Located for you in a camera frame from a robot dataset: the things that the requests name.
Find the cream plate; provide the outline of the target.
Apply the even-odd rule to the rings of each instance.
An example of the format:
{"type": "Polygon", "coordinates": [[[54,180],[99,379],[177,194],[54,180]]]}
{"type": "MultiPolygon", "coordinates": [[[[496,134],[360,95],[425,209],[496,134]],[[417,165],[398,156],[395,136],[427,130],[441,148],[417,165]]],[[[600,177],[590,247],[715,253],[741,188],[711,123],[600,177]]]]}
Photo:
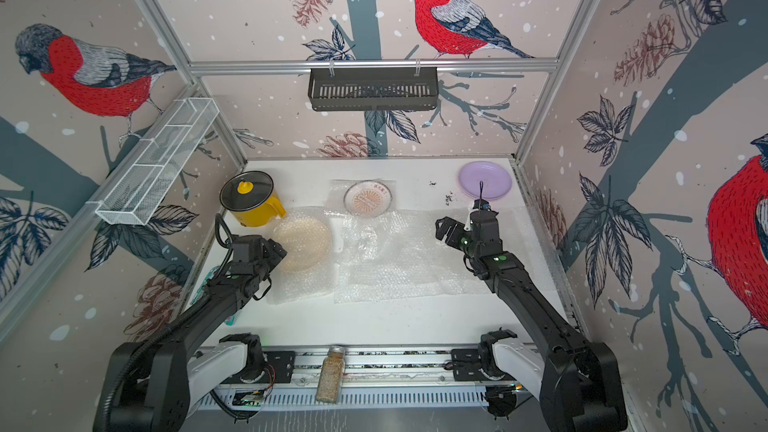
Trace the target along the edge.
{"type": "Polygon", "coordinates": [[[318,207],[292,209],[271,232],[286,256],[277,267],[279,272],[303,273],[322,264],[333,246],[331,226],[325,211],[318,207]]]}

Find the purple plate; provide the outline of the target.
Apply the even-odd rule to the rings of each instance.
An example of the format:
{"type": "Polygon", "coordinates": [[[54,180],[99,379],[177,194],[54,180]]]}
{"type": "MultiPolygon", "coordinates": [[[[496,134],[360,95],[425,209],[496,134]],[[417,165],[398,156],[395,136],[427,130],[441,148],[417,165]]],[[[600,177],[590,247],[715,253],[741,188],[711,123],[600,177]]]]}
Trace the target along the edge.
{"type": "Polygon", "coordinates": [[[503,198],[513,187],[510,173],[490,161],[475,161],[464,165],[458,172],[458,183],[470,197],[487,201],[503,198]]]}

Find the clear bubble wrap sheet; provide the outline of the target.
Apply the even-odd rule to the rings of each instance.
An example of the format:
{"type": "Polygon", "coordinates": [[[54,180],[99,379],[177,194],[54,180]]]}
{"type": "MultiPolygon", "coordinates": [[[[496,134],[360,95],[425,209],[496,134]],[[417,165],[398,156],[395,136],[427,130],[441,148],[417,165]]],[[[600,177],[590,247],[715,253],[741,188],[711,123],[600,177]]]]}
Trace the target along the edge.
{"type": "Polygon", "coordinates": [[[330,294],[334,285],[333,250],[319,266],[303,273],[279,272],[277,267],[271,273],[272,289],[266,296],[269,304],[279,305],[289,302],[330,294]]]}
{"type": "Polygon", "coordinates": [[[508,251],[485,259],[486,270],[468,270],[460,248],[435,238],[438,211],[395,211],[376,218],[346,217],[336,260],[338,302],[381,302],[437,295],[483,294],[504,280],[528,279],[519,257],[508,251]]]}

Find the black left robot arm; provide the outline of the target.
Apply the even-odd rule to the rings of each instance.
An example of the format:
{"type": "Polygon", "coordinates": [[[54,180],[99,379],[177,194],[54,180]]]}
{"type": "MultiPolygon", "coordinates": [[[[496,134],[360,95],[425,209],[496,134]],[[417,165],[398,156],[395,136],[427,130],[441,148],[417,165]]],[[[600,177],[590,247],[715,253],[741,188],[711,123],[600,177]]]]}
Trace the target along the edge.
{"type": "Polygon", "coordinates": [[[287,255],[278,242],[259,235],[236,236],[229,250],[228,262],[189,309],[148,339],[126,342],[112,353],[94,430],[178,431],[193,406],[225,379],[248,369],[267,369],[255,334],[230,335],[213,350],[198,352],[220,325],[254,299],[287,255]]]}

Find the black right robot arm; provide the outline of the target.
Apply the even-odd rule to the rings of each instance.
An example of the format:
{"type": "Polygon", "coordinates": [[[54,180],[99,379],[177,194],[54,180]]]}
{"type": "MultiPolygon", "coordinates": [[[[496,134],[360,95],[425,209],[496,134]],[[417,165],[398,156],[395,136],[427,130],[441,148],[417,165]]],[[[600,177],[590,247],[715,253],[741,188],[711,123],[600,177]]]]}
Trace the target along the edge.
{"type": "Polygon", "coordinates": [[[532,340],[525,346],[511,332],[486,334],[479,348],[482,370],[520,382],[552,431],[626,430],[616,356],[571,326],[539,291],[524,264],[505,250],[496,212],[474,209],[467,223],[441,218],[435,237],[462,253],[467,270],[509,307],[532,340]]]}

